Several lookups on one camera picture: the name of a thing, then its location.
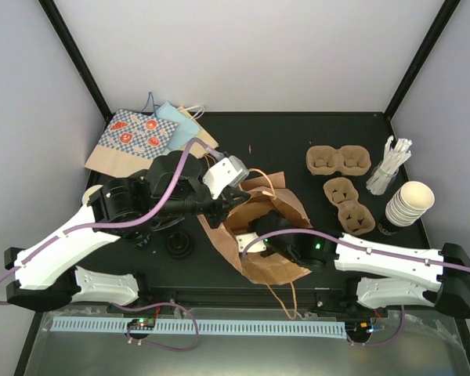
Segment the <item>brown paper bag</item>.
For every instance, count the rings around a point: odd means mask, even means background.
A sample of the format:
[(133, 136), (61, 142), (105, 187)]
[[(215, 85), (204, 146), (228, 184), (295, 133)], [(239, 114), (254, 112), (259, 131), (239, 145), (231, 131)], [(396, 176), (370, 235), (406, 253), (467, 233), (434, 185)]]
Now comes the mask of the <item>brown paper bag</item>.
[(219, 227), (212, 229), (205, 215), (197, 218), (215, 250), (242, 276), (253, 284), (266, 286), (291, 320), (298, 315), (298, 299), (294, 282), (310, 270), (298, 266), (284, 256), (274, 252), (264, 255), (260, 248), (270, 249), (272, 240), (284, 240), (285, 236), (264, 238), (252, 245), (242, 255), (248, 242), (240, 240), (246, 234), (254, 238), (278, 230), (277, 222), (283, 228), (310, 229), (311, 222), (302, 202), (286, 187), (283, 172), (249, 179), (240, 185), (249, 194), (249, 200), (230, 210), (228, 217)]

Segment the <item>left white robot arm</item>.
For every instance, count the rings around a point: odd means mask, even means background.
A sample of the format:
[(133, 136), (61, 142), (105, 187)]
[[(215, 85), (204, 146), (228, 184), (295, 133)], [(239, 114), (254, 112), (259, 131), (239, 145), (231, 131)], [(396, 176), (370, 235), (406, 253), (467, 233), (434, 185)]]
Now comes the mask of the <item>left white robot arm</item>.
[(79, 262), (94, 251), (126, 240), (144, 246), (152, 232), (202, 215), (218, 228), (236, 206), (250, 197), (239, 189), (249, 174), (235, 156), (223, 156), (210, 168), (191, 154), (173, 151), (148, 169), (113, 178), (89, 196), (78, 212), (45, 240), (28, 249), (9, 248), (5, 268), (14, 280), (6, 301), (35, 312), (73, 302), (108, 302), (147, 311), (153, 295), (138, 273), (98, 273)]

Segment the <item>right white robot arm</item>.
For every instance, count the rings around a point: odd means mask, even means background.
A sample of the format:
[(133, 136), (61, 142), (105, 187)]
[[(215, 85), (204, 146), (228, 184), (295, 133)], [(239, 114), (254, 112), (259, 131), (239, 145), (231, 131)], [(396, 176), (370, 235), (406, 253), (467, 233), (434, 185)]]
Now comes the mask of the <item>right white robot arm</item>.
[(470, 319), (470, 258), (464, 248), (405, 248), (297, 228), (276, 211), (254, 220), (253, 239), (242, 246), (274, 251), (307, 269), (332, 263), (342, 272), (362, 273), (356, 288), (342, 293), (342, 310), (350, 316), (387, 306), (426, 306), (458, 319)]

